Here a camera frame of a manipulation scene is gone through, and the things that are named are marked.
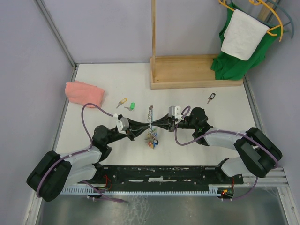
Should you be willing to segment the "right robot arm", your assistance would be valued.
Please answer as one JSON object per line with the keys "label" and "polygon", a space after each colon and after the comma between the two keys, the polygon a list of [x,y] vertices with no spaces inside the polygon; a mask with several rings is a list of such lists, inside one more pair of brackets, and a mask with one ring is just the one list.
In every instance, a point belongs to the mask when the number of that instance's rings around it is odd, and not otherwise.
{"label": "right robot arm", "polygon": [[228,182],[233,176],[251,173],[264,178],[270,170],[276,168],[283,157],[279,148],[258,128],[234,132],[221,130],[208,124],[205,110],[200,107],[169,107],[169,113],[152,121],[151,125],[177,133],[178,129],[194,130],[193,140],[186,143],[198,143],[204,146],[218,146],[238,153],[238,157],[221,162],[215,171],[215,178],[220,183]]}

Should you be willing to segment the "metal keyring plate with keys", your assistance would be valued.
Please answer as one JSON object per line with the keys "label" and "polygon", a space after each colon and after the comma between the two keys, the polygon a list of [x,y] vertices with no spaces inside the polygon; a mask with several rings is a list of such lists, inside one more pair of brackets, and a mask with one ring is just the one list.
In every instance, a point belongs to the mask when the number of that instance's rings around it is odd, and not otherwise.
{"label": "metal keyring plate with keys", "polygon": [[147,137],[146,137],[145,141],[151,149],[155,149],[155,147],[158,146],[159,141],[158,141],[158,139],[156,139],[156,136],[157,136],[156,129],[152,125],[152,122],[153,122],[153,106],[152,105],[150,105],[149,109],[148,109],[147,122],[149,123],[150,128],[147,131]]}

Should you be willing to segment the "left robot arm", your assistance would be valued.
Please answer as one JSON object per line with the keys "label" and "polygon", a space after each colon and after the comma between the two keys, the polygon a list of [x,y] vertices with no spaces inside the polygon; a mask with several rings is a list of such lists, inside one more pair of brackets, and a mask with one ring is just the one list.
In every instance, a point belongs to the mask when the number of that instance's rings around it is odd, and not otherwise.
{"label": "left robot arm", "polygon": [[54,200],[64,188],[78,182],[91,180],[98,183],[103,179],[104,172],[96,164],[111,153],[109,144],[123,138],[132,141],[149,127],[148,123],[124,117],[117,121],[115,128],[97,126],[90,146],[68,154],[58,154],[53,150],[47,152],[30,173],[26,183],[38,197],[47,202]]}

